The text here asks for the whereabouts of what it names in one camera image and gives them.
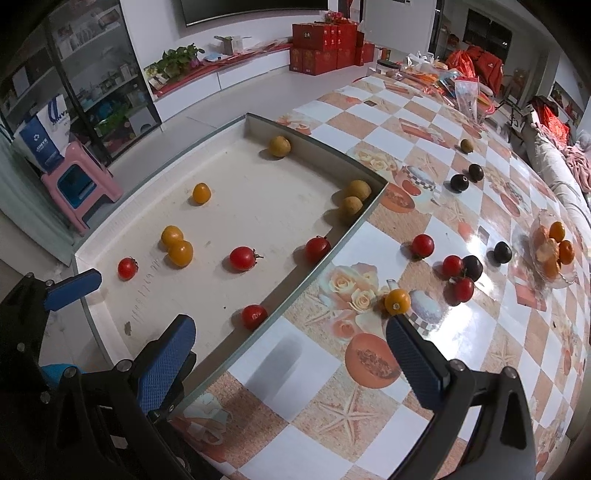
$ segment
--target tray rim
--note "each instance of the tray rim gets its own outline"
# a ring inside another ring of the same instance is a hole
[[[177,161],[179,158],[181,158],[183,155],[190,152],[195,147],[199,146],[201,143],[204,143],[205,141],[209,140],[210,138],[214,137],[215,135],[221,133],[222,131],[228,129],[229,127],[231,127],[239,122],[242,122],[242,121],[247,122],[249,118],[254,118],[257,121],[261,121],[263,123],[272,125],[274,128],[278,128],[279,130],[284,131],[286,133],[286,135],[299,137],[302,140],[305,140],[307,142],[311,142],[313,145],[315,145],[318,148],[328,151],[328,153],[331,153],[331,154],[337,156],[341,161],[348,163],[352,167],[354,167],[358,170],[361,170],[365,175],[372,177],[373,180],[376,181],[376,183],[381,185],[381,189],[379,192],[376,192],[375,194],[372,193],[372,196],[374,198],[371,200],[371,202],[369,202],[367,205],[364,206],[362,214],[357,217],[357,219],[354,221],[353,224],[351,224],[351,226],[347,229],[347,231],[339,239],[339,241],[333,246],[333,248],[330,250],[330,252],[317,265],[315,265],[314,268],[312,268],[310,270],[310,272],[302,279],[302,281],[299,283],[299,285],[287,296],[287,298],[284,301],[281,302],[281,304],[269,315],[269,317],[244,341],[244,343],[240,345],[240,347],[238,347],[236,350],[234,350],[232,352],[232,354],[229,355],[226,358],[226,360],[224,360],[218,368],[216,368],[212,373],[210,373],[196,388],[194,388],[193,390],[191,390],[188,393],[185,392],[185,397],[183,398],[183,400],[181,400],[179,402],[179,404],[176,406],[175,410],[172,412],[171,415],[175,415],[175,413],[174,413],[175,411],[178,413],[181,412],[188,405],[190,405],[196,398],[198,398],[200,395],[202,395],[224,372],[226,372],[236,362],[236,360],[238,360],[238,358],[240,358],[269,329],[269,327],[273,323],[275,323],[275,321],[280,316],[283,315],[283,313],[310,286],[310,284],[314,280],[316,280],[316,278],[319,276],[320,272],[322,272],[328,266],[328,264],[332,261],[332,259],[339,253],[339,251],[343,248],[343,246],[357,232],[357,230],[361,227],[361,225],[368,220],[369,216],[375,210],[378,203],[380,202],[381,197],[384,195],[384,192],[386,191],[388,183],[389,183],[388,180],[386,180],[385,178],[383,178],[382,176],[380,176],[379,174],[377,174],[376,172],[374,172],[370,168],[367,168],[365,165],[363,165],[360,162],[356,161],[355,159],[349,157],[345,153],[342,153],[341,151],[339,151],[327,144],[324,144],[324,143],[320,142],[319,140],[316,140],[315,138],[310,137],[309,135],[304,135],[292,128],[289,128],[285,125],[281,125],[273,120],[269,120],[267,118],[261,117],[259,115],[254,114],[254,113],[246,113],[246,114],[228,122],[227,124],[225,124],[219,128],[216,128],[214,131],[208,133],[203,138],[197,140],[196,142],[194,142],[191,145],[189,145],[188,147],[186,147],[180,153],[176,154],[175,156],[170,158],[167,162],[165,162],[160,168],[156,169],[156,171],[154,171],[151,175],[146,177],[140,184],[136,185],[126,195],[124,195],[115,204],[116,205],[115,208],[113,208],[113,210],[108,214],[108,216],[106,218],[104,218],[104,220],[99,225],[96,225],[93,229],[91,229],[87,233],[87,236],[85,236],[79,242],[79,244],[76,245],[76,249],[74,250],[74,253],[72,254],[72,269],[73,269],[74,274],[77,275],[79,273],[76,255],[77,255],[78,251],[80,250],[80,248],[90,239],[90,237],[97,230],[97,228],[99,228],[104,222],[106,222],[109,219],[109,217],[111,217],[111,215],[113,215],[115,213],[115,211],[125,201],[127,201],[127,199],[129,197],[131,197],[133,194],[135,194],[140,188],[142,188],[146,183],[148,183],[150,180],[152,180],[161,171],[163,171],[165,168],[169,167],[173,162]],[[100,337],[99,332],[96,328],[95,321],[94,321],[94,318],[92,317],[92,314],[90,313],[90,309],[88,306],[88,302],[86,301],[86,298],[82,297],[81,302],[82,302],[83,311],[86,316],[86,321],[88,322],[90,329],[93,333],[93,336],[94,336],[97,344],[99,345],[101,354],[103,355],[103,357],[105,358],[105,360],[107,361],[107,363],[109,365],[114,366],[114,364],[113,364],[113,362],[112,362],[112,360],[105,348],[104,342],[103,342],[102,338]]]

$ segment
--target brown fruit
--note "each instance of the brown fruit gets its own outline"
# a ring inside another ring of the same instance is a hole
[[[269,153],[274,157],[285,157],[291,151],[291,144],[288,139],[282,136],[271,138],[269,142]]]
[[[469,139],[465,138],[460,142],[460,149],[466,154],[472,153],[474,151],[474,145]]]
[[[357,197],[364,202],[371,195],[371,187],[363,180],[354,180],[345,190],[347,197]]]
[[[343,218],[351,219],[363,208],[363,203],[357,197],[346,197],[340,204],[339,211]]]

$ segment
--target patterned tablecloth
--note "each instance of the patterned tablecloth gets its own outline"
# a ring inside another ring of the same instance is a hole
[[[232,480],[387,478],[431,418],[382,354],[379,299],[400,286],[411,295],[411,321],[446,358],[491,372],[517,368],[543,477],[579,398],[589,338],[586,250],[562,205],[500,138],[380,75],[278,121],[377,171],[389,190],[319,279],[173,424]],[[469,155],[456,148],[464,138],[475,146]],[[452,193],[446,180],[470,163],[482,165],[484,181]],[[545,294],[522,241],[541,209],[563,220],[576,248],[575,284]],[[411,261],[401,246],[420,233],[433,237],[435,252]],[[500,240],[514,257],[498,268],[486,252]],[[475,295],[457,306],[433,269],[450,254],[484,265]],[[440,476],[457,465],[478,410]]]

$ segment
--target red cherry tomato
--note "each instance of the red cherry tomato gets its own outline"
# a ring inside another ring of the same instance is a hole
[[[131,257],[124,258],[117,265],[117,273],[121,280],[131,280],[138,271],[138,263]]]
[[[449,255],[443,261],[441,271],[446,277],[459,277],[464,272],[464,262],[457,255]]]
[[[411,244],[411,250],[416,256],[420,258],[427,258],[435,250],[433,238],[425,235],[424,233],[417,235]]]
[[[251,332],[254,332],[267,317],[267,311],[260,305],[249,305],[242,311],[242,323]]]
[[[458,301],[467,302],[474,295],[474,282],[471,278],[462,278],[456,282],[453,291]]]
[[[317,236],[306,243],[306,258],[308,262],[317,264],[330,251],[330,242],[323,236]]]
[[[237,247],[230,254],[230,263],[236,270],[245,272],[256,265],[256,259],[262,258],[250,247]]]

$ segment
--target screw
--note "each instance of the screw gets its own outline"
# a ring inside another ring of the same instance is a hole
[[[115,365],[115,368],[119,372],[128,372],[132,365],[133,365],[133,362],[131,360],[124,359],[124,360],[120,360],[119,362],[117,362],[117,365]]]
[[[509,378],[517,378],[517,370],[513,367],[505,367],[503,373]]]
[[[77,371],[78,369],[76,367],[68,367],[64,370],[64,377],[72,378],[74,375],[76,375]]]
[[[463,372],[466,369],[466,364],[457,358],[450,360],[449,366],[458,372]]]

